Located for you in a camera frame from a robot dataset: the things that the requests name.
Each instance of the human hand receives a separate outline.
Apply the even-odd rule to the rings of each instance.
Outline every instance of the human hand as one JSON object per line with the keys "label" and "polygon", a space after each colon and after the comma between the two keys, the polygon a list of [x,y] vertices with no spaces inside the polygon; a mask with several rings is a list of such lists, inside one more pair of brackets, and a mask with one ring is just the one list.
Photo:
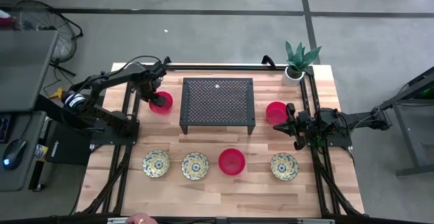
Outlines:
{"label": "human hand", "polygon": [[145,213],[136,213],[130,216],[125,224],[158,224],[156,220],[150,218]]}

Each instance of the plate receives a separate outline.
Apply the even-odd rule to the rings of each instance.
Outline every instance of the plate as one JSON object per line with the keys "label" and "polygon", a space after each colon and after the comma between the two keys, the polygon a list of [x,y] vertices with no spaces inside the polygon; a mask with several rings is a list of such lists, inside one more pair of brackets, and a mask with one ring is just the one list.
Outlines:
{"label": "plate", "polygon": [[144,156],[142,166],[149,177],[161,177],[169,170],[170,157],[165,151],[155,149]]}
{"label": "plate", "polygon": [[289,153],[278,153],[271,159],[271,172],[282,181],[290,181],[298,174],[298,162]]}
{"label": "plate", "polygon": [[210,169],[210,161],[199,152],[189,153],[184,157],[181,164],[183,175],[190,180],[202,179]]}

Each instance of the white pot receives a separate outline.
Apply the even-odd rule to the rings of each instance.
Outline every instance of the white pot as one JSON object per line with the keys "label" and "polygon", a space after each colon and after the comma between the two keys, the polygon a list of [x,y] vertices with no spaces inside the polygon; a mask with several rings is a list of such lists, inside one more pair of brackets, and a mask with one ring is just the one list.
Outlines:
{"label": "white pot", "polygon": [[301,79],[303,79],[304,72],[301,74],[299,78],[294,79],[288,75],[288,69],[289,67],[286,67],[285,72],[282,75],[283,84],[285,84],[286,86],[297,86],[300,83]]}

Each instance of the butcher block tabletop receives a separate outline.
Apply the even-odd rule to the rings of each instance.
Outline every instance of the butcher block tabletop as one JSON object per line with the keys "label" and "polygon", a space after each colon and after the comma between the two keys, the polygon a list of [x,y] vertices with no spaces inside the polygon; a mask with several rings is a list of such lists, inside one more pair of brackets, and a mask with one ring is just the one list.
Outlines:
{"label": "butcher block tabletop", "polygon": [[[124,63],[115,63],[112,70]],[[321,107],[340,109],[329,65],[313,65]],[[145,212],[151,216],[172,217],[320,217],[312,157],[308,147],[296,151],[294,137],[273,130],[265,118],[270,102],[292,102],[303,110],[300,86],[283,86],[283,71],[168,71],[158,91],[169,92],[174,105],[167,115],[158,115],[141,101],[138,112],[140,129],[138,142],[132,149],[121,214],[128,216]],[[179,126],[184,77],[253,78],[256,127],[251,136],[245,126],[189,126],[184,135]],[[311,100],[311,88],[306,78]],[[120,111],[126,85],[106,91],[103,107]],[[89,206],[104,187],[111,164],[113,146],[105,145],[90,156],[79,196],[77,211]],[[245,155],[246,165],[241,174],[227,176],[218,167],[218,156],[228,148]],[[153,149],[168,152],[171,162],[168,172],[156,179],[145,175],[143,157]],[[193,151],[205,154],[210,171],[201,180],[188,180],[181,173],[183,157]],[[271,158],[280,152],[292,154],[299,163],[298,176],[292,181],[280,181],[271,172]],[[336,184],[354,207],[363,212],[353,162],[341,148],[330,148]],[[118,183],[113,188],[111,208],[117,196]],[[330,192],[325,187],[329,210]]]}

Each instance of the red plastic bowl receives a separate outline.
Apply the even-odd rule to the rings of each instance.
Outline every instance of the red plastic bowl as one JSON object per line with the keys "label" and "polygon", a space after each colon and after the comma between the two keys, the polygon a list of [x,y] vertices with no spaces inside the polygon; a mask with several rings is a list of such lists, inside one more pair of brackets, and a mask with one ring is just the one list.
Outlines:
{"label": "red plastic bowl", "polygon": [[218,166],[229,176],[235,176],[243,171],[245,158],[238,149],[226,149],[218,158]]}
{"label": "red plastic bowl", "polygon": [[161,107],[154,105],[152,101],[149,101],[149,108],[152,112],[155,112],[160,115],[164,115],[169,113],[172,110],[172,105],[174,104],[174,99],[168,92],[157,92],[158,95],[163,96],[167,99],[165,104]]}
{"label": "red plastic bowl", "polygon": [[265,110],[265,117],[274,126],[283,123],[288,118],[286,105],[282,102],[272,102]]}

